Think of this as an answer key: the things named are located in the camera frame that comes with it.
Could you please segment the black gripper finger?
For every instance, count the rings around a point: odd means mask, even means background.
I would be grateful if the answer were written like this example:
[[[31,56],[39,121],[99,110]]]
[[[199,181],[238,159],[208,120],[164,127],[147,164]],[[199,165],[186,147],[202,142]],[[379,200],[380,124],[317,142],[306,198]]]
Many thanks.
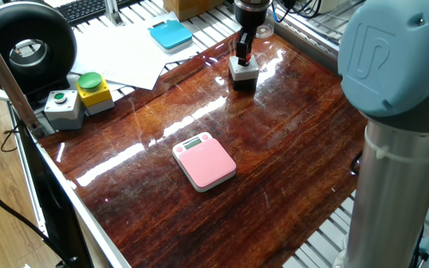
[[[246,53],[245,53],[245,33],[244,30],[241,30],[238,35],[238,41],[236,43],[236,57],[238,58],[238,65],[245,66],[246,65]]]
[[[245,49],[245,62],[248,63],[250,58],[251,58],[251,50],[252,50],[252,41],[254,39],[255,34],[253,33],[253,31],[247,31],[245,33],[245,44],[246,44],[246,49]]]

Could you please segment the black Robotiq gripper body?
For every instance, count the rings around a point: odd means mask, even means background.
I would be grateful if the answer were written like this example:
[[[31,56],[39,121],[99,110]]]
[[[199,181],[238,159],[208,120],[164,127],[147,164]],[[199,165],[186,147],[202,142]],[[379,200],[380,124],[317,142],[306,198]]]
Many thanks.
[[[256,31],[264,23],[267,2],[235,2],[235,18],[244,31]]]

